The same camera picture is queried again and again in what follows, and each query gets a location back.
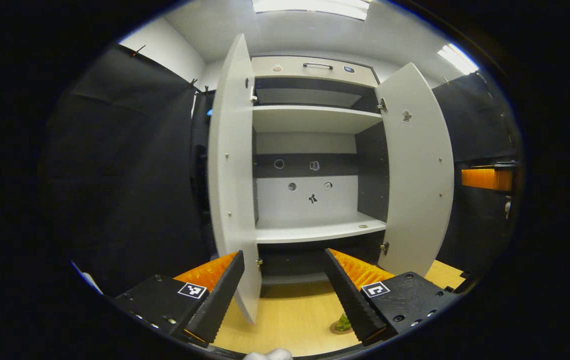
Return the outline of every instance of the white cabinet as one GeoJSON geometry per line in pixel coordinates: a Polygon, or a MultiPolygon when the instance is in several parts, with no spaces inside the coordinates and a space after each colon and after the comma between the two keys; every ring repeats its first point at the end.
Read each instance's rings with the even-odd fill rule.
{"type": "MultiPolygon", "coordinates": [[[[341,239],[353,244],[354,237],[374,234],[383,241],[384,231],[387,254],[373,244],[376,257],[380,253],[378,265],[393,274],[414,271],[423,276],[440,249],[453,199],[452,150],[438,102],[412,63],[378,84],[371,68],[340,61],[299,56],[250,61],[239,35],[221,70],[209,144],[214,237],[220,255],[239,249],[245,253],[236,300],[249,321],[257,316],[263,283],[296,282],[295,276],[263,278],[256,264],[259,245],[280,255],[274,246],[291,252],[341,239]],[[288,94],[265,101],[261,91],[264,95],[273,89],[288,94]],[[324,95],[314,97],[308,91],[324,95]],[[330,92],[342,95],[332,97],[330,92]],[[258,145],[254,157],[252,128],[258,145]],[[376,148],[380,156],[365,159],[358,150],[358,136],[365,133],[384,140],[376,148]],[[363,168],[364,162],[378,166],[378,173],[363,168]],[[374,183],[380,188],[371,189],[372,182],[362,178],[367,176],[378,176],[374,183]]],[[[304,262],[316,262],[309,254],[304,262]]],[[[299,278],[317,281],[323,276],[299,278]]]]}

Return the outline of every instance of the fluorescent light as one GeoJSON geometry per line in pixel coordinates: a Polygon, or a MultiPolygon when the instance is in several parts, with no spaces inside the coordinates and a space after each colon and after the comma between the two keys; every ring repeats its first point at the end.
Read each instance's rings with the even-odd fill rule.
{"type": "Polygon", "coordinates": [[[371,0],[253,0],[258,13],[280,11],[325,12],[358,20],[367,18],[371,0]]]}
{"type": "Polygon", "coordinates": [[[469,56],[467,56],[460,48],[455,46],[453,43],[443,46],[443,49],[438,51],[438,55],[443,57],[445,60],[450,62],[458,70],[462,71],[465,75],[474,73],[478,70],[478,65],[476,65],[469,56]]]}

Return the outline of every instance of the drawer handle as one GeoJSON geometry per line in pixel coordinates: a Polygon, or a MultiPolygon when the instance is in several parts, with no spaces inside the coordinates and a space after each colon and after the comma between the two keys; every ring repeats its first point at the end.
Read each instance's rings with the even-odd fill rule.
{"type": "Polygon", "coordinates": [[[309,65],[317,65],[317,66],[326,66],[327,68],[329,68],[330,70],[333,70],[333,66],[330,64],[321,64],[321,63],[304,63],[303,66],[305,68],[307,68],[307,66],[309,65]]]}

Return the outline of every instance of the white glove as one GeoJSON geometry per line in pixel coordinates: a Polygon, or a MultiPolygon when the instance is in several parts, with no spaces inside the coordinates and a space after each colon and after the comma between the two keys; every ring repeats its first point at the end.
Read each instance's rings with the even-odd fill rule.
{"type": "Polygon", "coordinates": [[[275,348],[274,350],[262,355],[261,353],[248,353],[243,360],[292,360],[289,350],[283,348],[275,348]]]}

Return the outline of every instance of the open cabinet door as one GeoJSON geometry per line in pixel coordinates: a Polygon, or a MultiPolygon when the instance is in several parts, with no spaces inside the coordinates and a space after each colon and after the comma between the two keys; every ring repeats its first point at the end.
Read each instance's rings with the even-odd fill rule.
{"type": "Polygon", "coordinates": [[[207,182],[220,256],[242,250],[244,274],[234,296],[255,323],[262,278],[256,260],[251,158],[253,68],[243,34],[235,37],[218,80],[209,128],[207,182]]]}
{"type": "Polygon", "coordinates": [[[384,100],[389,152],[389,210],[378,265],[424,276],[440,251],[454,198],[454,157],[445,118],[412,63],[376,88],[384,100]]]}

